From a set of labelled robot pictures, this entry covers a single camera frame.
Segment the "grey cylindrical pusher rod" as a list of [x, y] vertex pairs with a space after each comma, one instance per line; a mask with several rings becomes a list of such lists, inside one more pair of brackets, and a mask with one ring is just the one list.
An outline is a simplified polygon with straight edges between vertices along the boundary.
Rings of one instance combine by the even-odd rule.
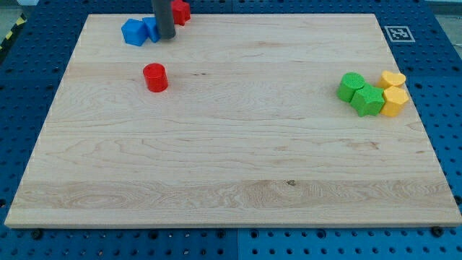
[[157, 30], [163, 40], [176, 36], [171, 0], [151, 0], [154, 16], [157, 20]]

